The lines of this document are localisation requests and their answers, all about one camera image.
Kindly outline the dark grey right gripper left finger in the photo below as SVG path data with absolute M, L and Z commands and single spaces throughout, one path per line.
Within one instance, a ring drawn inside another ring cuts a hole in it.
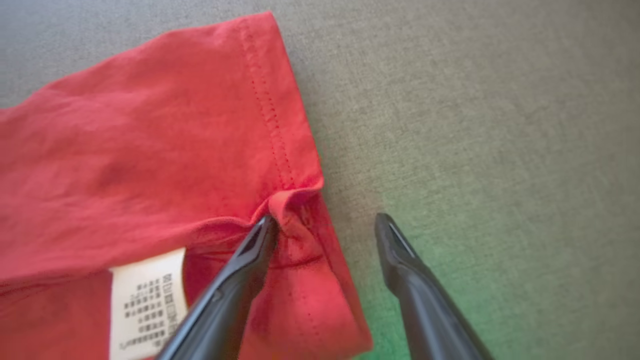
M 279 225 L 265 215 L 206 287 L 158 360 L 237 360 L 253 300 L 264 287 Z

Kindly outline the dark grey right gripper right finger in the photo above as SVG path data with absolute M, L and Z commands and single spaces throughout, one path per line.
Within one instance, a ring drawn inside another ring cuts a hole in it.
M 384 283 L 400 306 L 412 360 L 493 359 L 389 214 L 375 215 L 375 241 Z

